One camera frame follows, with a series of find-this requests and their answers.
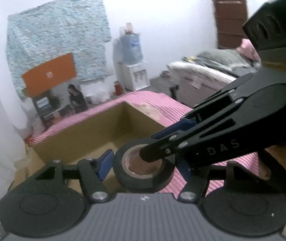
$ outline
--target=brown door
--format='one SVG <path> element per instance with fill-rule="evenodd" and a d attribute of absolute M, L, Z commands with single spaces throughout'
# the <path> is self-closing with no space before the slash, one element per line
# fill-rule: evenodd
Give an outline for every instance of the brown door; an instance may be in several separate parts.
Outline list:
<path fill-rule="evenodd" d="M 246 38 L 242 26 L 248 17 L 246 0 L 213 0 L 218 48 L 236 48 Z"/>

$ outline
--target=cardboard box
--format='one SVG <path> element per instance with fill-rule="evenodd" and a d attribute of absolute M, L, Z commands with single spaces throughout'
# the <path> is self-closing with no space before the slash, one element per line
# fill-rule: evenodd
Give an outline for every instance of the cardboard box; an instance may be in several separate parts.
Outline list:
<path fill-rule="evenodd" d="M 134 106 L 120 103 L 34 146 L 30 152 L 30 165 L 16 173 L 13 186 L 52 160 L 75 164 L 85 157 L 98 158 L 107 149 L 115 153 L 125 143 L 151 137 L 162 129 L 164 126 Z M 103 184 L 111 193 L 122 191 L 112 170 Z M 78 180 L 71 180 L 69 187 L 81 192 Z"/>

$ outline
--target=metal bolt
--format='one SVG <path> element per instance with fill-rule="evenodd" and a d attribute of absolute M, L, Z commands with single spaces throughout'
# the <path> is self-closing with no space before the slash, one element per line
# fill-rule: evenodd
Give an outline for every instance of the metal bolt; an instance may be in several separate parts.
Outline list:
<path fill-rule="evenodd" d="M 241 103 L 242 101 L 243 101 L 243 98 L 240 98 L 240 99 L 236 100 L 234 103 L 235 103 L 235 104 L 239 104 L 239 103 Z"/>
<path fill-rule="evenodd" d="M 179 146 L 178 148 L 183 148 L 187 145 L 187 141 L 183 141 Z"/>
<path fill-rule="evenodd" d="M 92 198 L 96 200 L 104 200 L 107 198 L 107 193 L 103 191 L 97 191 L 92 194 Z"/>
<path fill-rule="evenodd" d="M 169 140 L 173 140 L 173 139 L 175 139 L 176 138 L 176 134 L 175 135 L 172 135 L 170 138 L 169 138 Z"/>
<path fill-rule="evenodd" d="M 180 197 L 184 200 L 193 200 L 196 198 L 196 194 L 190 191 L 185 191 L 180 194 Z"/>

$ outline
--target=person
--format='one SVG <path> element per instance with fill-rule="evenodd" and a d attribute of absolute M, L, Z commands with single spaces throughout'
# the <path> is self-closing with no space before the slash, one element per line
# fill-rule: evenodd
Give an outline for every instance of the person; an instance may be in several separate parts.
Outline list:
<path fill-rule="evenodd" d="M 68 86 L 68 93 L 70 94 L 70 104 L 75 110 L 75 114 L 88 110 L 83 94 L 73 84 Z"/>

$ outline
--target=gray ribbed surface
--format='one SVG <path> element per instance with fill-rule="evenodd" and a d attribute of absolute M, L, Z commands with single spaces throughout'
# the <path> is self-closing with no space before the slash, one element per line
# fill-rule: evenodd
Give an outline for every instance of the gray ribbed surface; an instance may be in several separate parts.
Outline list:
<path fill-rule="evenodd" d="M 4 239 L 4 241 L 27 240 L 284 241 L 285 239 L 280 235 L 258 239 L 231 236 L 210 225 L 196 206 L 177 202 L 172 194 L 120 193 L 109 203 L 94 205 L 80 224 L 60 235 L 46 239 L 29 239 L 11 234 Z"/>

